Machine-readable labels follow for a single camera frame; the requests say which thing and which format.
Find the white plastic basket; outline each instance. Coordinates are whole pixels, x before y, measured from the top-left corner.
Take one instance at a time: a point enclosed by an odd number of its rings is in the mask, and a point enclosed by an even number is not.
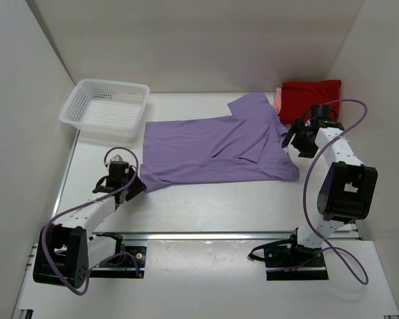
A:
[[[86,78],[72,90],[60,119],[79,130],[130,134],[139,125],[149,92],[142,84]]]

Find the purple cable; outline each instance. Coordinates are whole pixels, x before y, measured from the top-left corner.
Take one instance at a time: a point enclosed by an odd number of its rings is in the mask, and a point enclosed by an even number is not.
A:
[[[366,270],[364,268],[364,266],[362,265],[362,263],[360,263],[360,261],[349,251],[347,251],[346,249],[340,248],[340,247],[335,247],[333,246],[327,239],[324,239],[324,237],[313,227],[311,220],[309,218],[309,214],[307,212],[307,206],[306,206],[306,197],[307,197],[307,186],[309,184],[309,179],[311,177],[312,174],[312,170],[314,168],[314,166],[316,165],[316,163],[318,162],[318,159],[324,154],[324,152],[331,146],[333,145],[337,140],[339,140],[341,137],[343,137],[347,132],[353,130],[355,127],[357,127],[366,117],[366,115],[368,114],[368,106],[364,103],[361,102],[359,100],[352,100],[352,99],[340,99],[340,100],[334,100],[331,102],[328,102],[326,104],[333,104],[333,103],[338,103],[338,102],[355,102],[355,103],[359,103],[364,107],[364,114],[359,118],[359,120],[357,120],[352,126],[349,126],[345,131],[343,131],[340,135],[337,135],[336,137],[334,137],[330,142],[328,142],[318,153],[317,156],[315,156],[315,158],[312,161],[311,166],[309,167],[309,170],[307,171],[306,174],[306,178],[305,178],[305,184],[303,186],[303,212],[305,213],[305,218],[306,218],[306,222],[307,225],[311,228],[311,230],[321,239],[324,240],[324,242],[328,245],[327,248],[322,249],[321,251],[318,252],[318,255],[320,255],[321,253],[323,253],[324,251],[328,251],[328,250],[332,250],[336,253],[336,255],[341,259],[341,261],[346,265],[347,269],[350,271],[350,273],[353,275],[353,277],[355,279],[357,279],[357,281],[359,281],[361,284],[363,285],[367,285],[369,283],[369,277],[368,274],[366,273]],[[355,271],[352,269],[352,267],[350,267],[350,265],[347,263],[346,259],[344,259],[344,257],[338,252],[338,251],[342,251],[346,254],[348,254],[350,257],[353,258],[353,260],[359,265],[359,267],[362,269],[362,272],[364,273],[365,276],[365,280],[362,280],[361,278],[359,278],[359,276],[355,273]],[[276,269],[272,269],[272,270],[267,270],[267,272],[277,272],[277,271],[287,271],[287,270],[295,270],[298,269],[302,266],[305,266],[306,264],[310,263],[311,259],[309,259],[308,261],[305,261],[302,264],[299,264],[297,266],[292,266],[292,267],[285,267],[285,268],[276,268]]]
[[[132,154],[132,156],[134,157],[134,160],[136,161],[136,170],[135,170],[135,172],[134,172],[134,174],[133,174],[133,176],[132,176],[132,179],[131,179],[126,185],[120,187],[119,189],[113,191],[112,193],[106,194],[106,195],[104,195],[104,196],[102,196],[102,197],[98,197],[98,198],[96,198],[94,201],[88,201],[87,203],[78,205],[78,206],[73,207],[73,208],[70,208],[70,209],[68,209],[68,210],[66,210],[66,211],[64,211],[64,212],[62,212],[62,213],[59,213],[58,215],[54,216],[50,221],[48,221],[48,222],[46,223],[46,225],[43,227],[43,230],[42,230],[42,232],[41,232],[41,245],[42,245],[42,247],[43,247],[43,252],[44,252],[44,254],[45,254],[45,257],[46,257],[46,259],[47,259],[47,262],[49,263],[50,267],[52,268],[52,270],[53,270],[53,272],[55,273],[55,275],[59,278],[59,280],[60,280],[69,290],[71,290],[73,293],[75,293],[77,296],[82,296],[82,295],[86,294],[87,289],[88,289],[88,284],[89,284],[89,279],[90,279],[90,272],[91,272],[91,270],[90,270],[90,271],[88,272],[88,274],[87,274],[86,285],[85,285],[85,287],[84,287],[84,290],[83,290],[83,291],[79,291],[79,290],[77,290],[76,288],[74,288],[74,287],[69,283],[69,281],[62,275],[62,273],[59,271],[58,267],[56,266],[55,262],[54,262],[53,259],[52,259],[51,254],[49,253],[49,250],[48,250],[48,248],[47,248],[47,242],[46,242],[47,229],[49,229],[49,227],[52,225],[52,223],[53,223],[54,221],[56,221],[58,218],[60,218],[60,217],[62,217],[62,216],[64,216],[64,215],[67,215],[67,214],[69,214],[69,213],[72,213],[73,211],[78,211],[79,209],[88,207],[88,206],[90,206],[90,205],[92,205],[92,204],[94,204],[94,203],[96,203],[96,202],[98,202],[98,201],[103,201],[104,199],[107,199],[107,198],[109,198],[109,197],[111,197],[111,196],[114,196],[115,194],[120,193],[121,191],[124,191],[125,189],[129,188],[130,185],[132,185],[134,179],[135,179],[136,176],[138,175],[138,170],[139,170],[139,160],[138,160],[138,158],[136,157],[136,154],[133,153],[133,152],[132,152],[131,150],[129,150],[128,148],[123,148],[123,147],[121,147],[121,146],[116,146],[115,148],[111,148],[110,150],[108,150],[107,153],[105,154],[105,157],[104,157],[104,162],[105,162],[105,163],[106,163],[106,159],[108,158],[109,153],[110,153],[111,151],[114,151],[114,150],[124,150],[124,151],[127,151],[127,152],[129,152],[130,154]],[[104,259],[103,261],[101,261],[99,264],[105,263],[106,261],[110,261],[111,259],[113,259],[113,258],[115,258],[115,257],[118,257],[118,256],[122,256],[122,255],[127,255],[127,256],[129,256],[129,257],[132,259],[133,264],[134,264],[134,268],[136,269],[136,276],[139,276],[139,267],[138,267],[138,264],[137,264],[137,262],[136,262],[136,259],[133,257],[132,254],[127,253],[127,252],[121,252],[121,253],[112,255],[112,256],[110,256],[110,257]]]

